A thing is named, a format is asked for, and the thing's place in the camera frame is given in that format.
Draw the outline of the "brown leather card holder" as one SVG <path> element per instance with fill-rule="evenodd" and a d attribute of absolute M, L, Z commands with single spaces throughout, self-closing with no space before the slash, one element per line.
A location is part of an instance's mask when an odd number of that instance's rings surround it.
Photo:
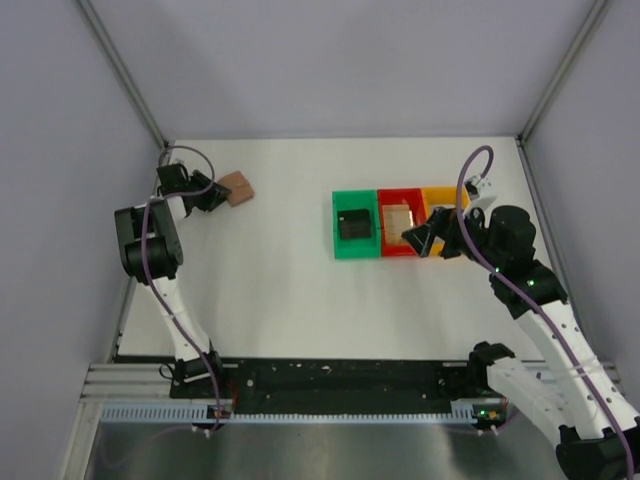
<path fill-rule="evenodd" d="M 227 196 L 227 202 L 231 207 L 236 207 L 250 201 L 255 196 L 250 182 L 240 171 L 235 171 L 221 177 L 219 184 L 230 190 Z"/>

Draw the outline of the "red plastic bin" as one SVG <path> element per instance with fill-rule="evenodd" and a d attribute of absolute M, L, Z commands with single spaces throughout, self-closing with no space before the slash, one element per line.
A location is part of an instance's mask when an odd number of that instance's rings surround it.
<path fill-rule="evenodd" d="M 406 230 L 426 221 L 426 207 L 420 188 L 379 189 L 377 202 L 382 257 L 411 257 L 415 252 L 402 238 Z"/>

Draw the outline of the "yellow plastic bin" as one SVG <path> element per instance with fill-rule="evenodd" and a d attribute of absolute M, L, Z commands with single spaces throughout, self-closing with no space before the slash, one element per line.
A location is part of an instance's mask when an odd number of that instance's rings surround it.
<path fill-rule="evenodd" d="M 431 217 L 436 207 L 453 208 L 456 206 L 455 186 L 422 187 L 421 193 L 427 220 Z M 468 207 L 469 203 L 469 195 L 466 188 L 463 186 L 461 195 L 462 208 L 465 209 L 466 207 Z M 438 256 L 443 247 L 444 242 L 442 240 L 434 240 L 429 256 Z"/>

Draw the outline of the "green plastic bin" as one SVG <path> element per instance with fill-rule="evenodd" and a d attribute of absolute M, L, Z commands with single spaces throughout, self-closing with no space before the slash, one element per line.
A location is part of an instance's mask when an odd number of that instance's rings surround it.
<path fill-rule="evenodd" d="M 337 260 L 381 256 L 381 227 L 376 190 L 332 192 L 333 247 Z"/>

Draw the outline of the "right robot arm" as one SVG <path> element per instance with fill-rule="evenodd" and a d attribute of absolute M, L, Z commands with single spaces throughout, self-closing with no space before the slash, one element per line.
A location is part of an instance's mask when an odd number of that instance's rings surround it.
<path fill-rule="evenodd" d="M 509 400 L 555 451 L 569 479 L 632 479 L 639 473 L 639 412 L 616 387 L 582 333 L 555 273 L 535 257 L 529 213 L 493 204 L 489 182 L 475 177 L 452 205 L 403 232 L 420 257 L 440 243 L 443 259 L 464 256 L 489 271 L 497 300 L 543 357 L 549 389 L 501 343 L 469 354 L 467 384 L 476 394 Z"/>

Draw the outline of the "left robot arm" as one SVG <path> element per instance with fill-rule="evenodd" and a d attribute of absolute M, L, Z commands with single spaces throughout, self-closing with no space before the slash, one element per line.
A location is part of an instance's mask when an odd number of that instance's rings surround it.
<path fill-rule="evenodd" d="M 199 170 L 184 163 L 157 169 L 156 195 L 141 206 L 114 212 L 120 261 L 126 274 L 143 286 L 158 306 L 174 346 L 174 361 L 160 367 L 168 373 L 174 399 L 220 399 L 227 374 L 210 336 L 189 312 L 178 269 L 184 253 L 178 225 L 193 210 L 210 212 L 230 194 Z"/>

